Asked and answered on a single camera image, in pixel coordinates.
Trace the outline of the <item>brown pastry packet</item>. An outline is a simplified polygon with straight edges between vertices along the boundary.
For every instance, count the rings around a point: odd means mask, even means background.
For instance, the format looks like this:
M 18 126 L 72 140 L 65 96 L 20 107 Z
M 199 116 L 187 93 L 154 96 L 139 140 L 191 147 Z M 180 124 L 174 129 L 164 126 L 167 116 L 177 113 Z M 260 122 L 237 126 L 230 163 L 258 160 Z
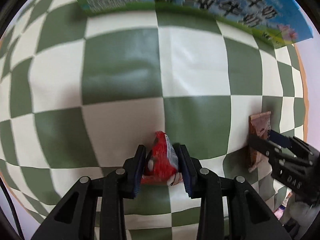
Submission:
M 253 172 L 267 157 L 260 152 L 265 140 L 270 137 L 271 112 L 253 114 L 249 116 L 249 163 L 248 171 Z

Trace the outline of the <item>small red snack packet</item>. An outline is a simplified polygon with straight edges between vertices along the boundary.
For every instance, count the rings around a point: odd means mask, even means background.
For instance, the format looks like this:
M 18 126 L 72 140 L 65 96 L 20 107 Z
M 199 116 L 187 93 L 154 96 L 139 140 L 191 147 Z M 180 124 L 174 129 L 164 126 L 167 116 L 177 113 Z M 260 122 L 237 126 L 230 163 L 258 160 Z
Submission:
M 141 183 L 177 185 L 183 181 L 182 174 L 178 171 L 178 156 L 166 133 L 157 131 L 155 135 L 153 146 L 146 156 Z

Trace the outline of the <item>cardboard milk box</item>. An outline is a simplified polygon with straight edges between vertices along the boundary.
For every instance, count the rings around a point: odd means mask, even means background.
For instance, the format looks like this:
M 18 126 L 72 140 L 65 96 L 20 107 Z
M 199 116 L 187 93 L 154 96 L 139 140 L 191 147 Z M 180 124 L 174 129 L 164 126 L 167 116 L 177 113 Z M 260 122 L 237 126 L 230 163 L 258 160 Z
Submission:
M 77 0 L 90 15 L 129 10 L 170 10 L 215 18 L 275 48 L 313 37 L 295 0 Z

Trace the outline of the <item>green white checkered mat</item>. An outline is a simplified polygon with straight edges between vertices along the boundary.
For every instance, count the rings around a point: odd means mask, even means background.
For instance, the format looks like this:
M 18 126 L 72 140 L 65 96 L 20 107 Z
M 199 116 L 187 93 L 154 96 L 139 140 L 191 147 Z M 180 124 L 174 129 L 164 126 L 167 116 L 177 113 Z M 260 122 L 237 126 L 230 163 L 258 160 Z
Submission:
M 26 239 L 81 177 L 107 175 L 157 131 L 219 176 L 244 176 L 275 210 L 289 190 L 244 157 L 248 117 L 304 139 L 294 46 L 169 12 L 87 17 L 31 0 L 1 37 L 1 174 Z

